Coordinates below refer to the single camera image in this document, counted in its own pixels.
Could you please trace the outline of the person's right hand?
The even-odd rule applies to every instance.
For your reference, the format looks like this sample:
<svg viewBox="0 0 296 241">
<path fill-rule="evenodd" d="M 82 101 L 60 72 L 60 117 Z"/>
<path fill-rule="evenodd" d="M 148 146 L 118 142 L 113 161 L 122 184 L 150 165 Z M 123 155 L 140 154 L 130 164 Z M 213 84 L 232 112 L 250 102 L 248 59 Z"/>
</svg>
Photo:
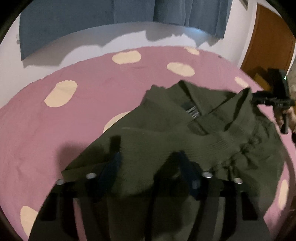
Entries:
<svg viewBox="0 0 296 241">
<path fill-rule="evenodd" d="M 288 130 L 295 133 L 295 101 L 290 97 L 288 84 L 285 82 L 278 90 L 280 104 L 274 108 L 274 117 L 282 134 L 288 134 Z"/>
</svg>

